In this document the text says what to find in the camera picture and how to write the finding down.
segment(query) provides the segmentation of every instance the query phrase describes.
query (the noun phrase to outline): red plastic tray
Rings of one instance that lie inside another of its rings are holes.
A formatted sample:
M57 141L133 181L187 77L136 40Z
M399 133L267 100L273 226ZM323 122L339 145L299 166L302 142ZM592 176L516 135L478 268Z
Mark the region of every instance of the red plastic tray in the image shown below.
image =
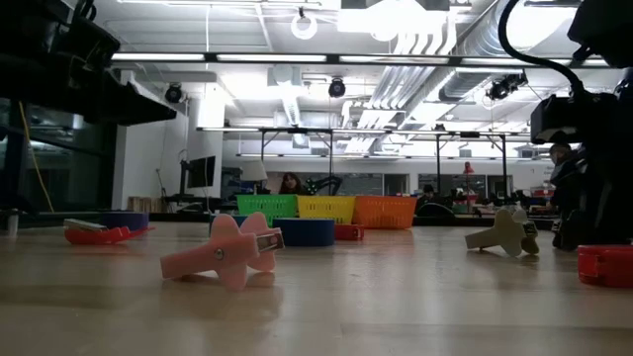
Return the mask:
M579 246L578 274L583 283L633 288L633 246Z
M360 241L365 237L365 228L358 224L338 223L334 226L334 237L337 240Z
M147 227L130 232L127 227L116 227L106 231L84 231L68 228L63 235L72 244L114 244L140 236L152 229L153 227Z

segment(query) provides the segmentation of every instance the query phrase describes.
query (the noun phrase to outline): computer screen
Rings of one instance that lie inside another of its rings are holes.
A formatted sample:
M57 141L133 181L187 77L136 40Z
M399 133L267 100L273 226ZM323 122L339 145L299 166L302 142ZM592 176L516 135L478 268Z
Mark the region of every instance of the computer screen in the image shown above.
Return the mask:
M193 159L189 162L188 188L212 187L214 185L214 172L216 167L216 157L206 157Z

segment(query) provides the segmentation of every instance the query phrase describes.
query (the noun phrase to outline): plastic basket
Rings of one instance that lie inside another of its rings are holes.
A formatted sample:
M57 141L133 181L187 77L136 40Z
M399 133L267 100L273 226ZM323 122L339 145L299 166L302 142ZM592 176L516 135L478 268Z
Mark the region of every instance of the plastic basket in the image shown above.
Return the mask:
M356 197L297 197L302 219L334 219L336 223L352 223Z
M356 197L354 223L365 228L410 228L417 198Z
M294 218L297 215L296 195L238 195L240 215L263 213L269 226L275 218Z

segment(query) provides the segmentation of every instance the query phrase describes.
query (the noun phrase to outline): pole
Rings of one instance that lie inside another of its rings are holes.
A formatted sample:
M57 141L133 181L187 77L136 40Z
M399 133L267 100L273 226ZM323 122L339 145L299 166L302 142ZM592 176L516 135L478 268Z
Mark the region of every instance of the pole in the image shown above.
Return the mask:
M266 132L262 131L261 132L261 153L260 153L260 156L259 156L259 159L261 159L261 163L262 164L264 163L264 147L266 147L266 142L264 140L265 137L266 137ZM263 186L264 186L263 181L259 182L259 183L261 184L262 191L263 191ZM257 183L256 182L253 185L253 195L257 195Z
M329 133L329 185L327 186L329 195L332 195L332 170L334 169L334 133Z
M507 157L505 155L505 134L501 134L501 154L503 155L503 191L504 191L504 197L505 197L505 201L503 202L504 204L507 203L507 197L509 196L507 194L507 190L509 189L507 186Z
M440 171L440 162L439 162L439 151L442 148L439 146L439 137L440 137L440 134L435 137L435 143L437 147L437 153L436 153L437 155L437 194L441 196L442 195L442 180L440 178L441 171Z
M265 132L261 132L261 156L259 157L261 161L264 161L264 147L266 146L266 142L264 141Z

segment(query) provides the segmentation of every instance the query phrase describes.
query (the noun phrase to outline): blue bin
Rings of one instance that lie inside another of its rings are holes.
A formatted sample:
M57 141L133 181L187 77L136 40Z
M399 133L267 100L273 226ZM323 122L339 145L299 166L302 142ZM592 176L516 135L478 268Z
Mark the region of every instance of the blue bin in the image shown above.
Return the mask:
M286 246L331 246L334 244L334 219L275 219Z

